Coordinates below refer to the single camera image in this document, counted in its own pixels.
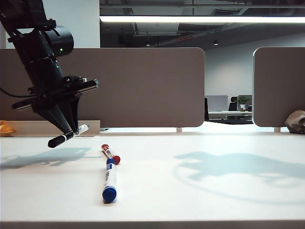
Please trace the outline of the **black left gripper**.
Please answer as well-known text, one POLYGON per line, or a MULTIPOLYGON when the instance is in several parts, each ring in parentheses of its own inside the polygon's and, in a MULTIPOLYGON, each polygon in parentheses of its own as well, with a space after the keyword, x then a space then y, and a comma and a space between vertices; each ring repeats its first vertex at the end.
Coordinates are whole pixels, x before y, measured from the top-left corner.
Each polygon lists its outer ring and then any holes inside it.
POLYGON ((78 105, 83 92, 98 87, 98 80, 88 81, 79 76, 64 76, 55 58, 25 62, 24 67, 32 81, 31 98, 16 102, 12 109, 23 110, 33 107, 33 111, 56 126, 63 133, 78 131, 78 105), (71 109, 70 126, 60 108, 71 109))

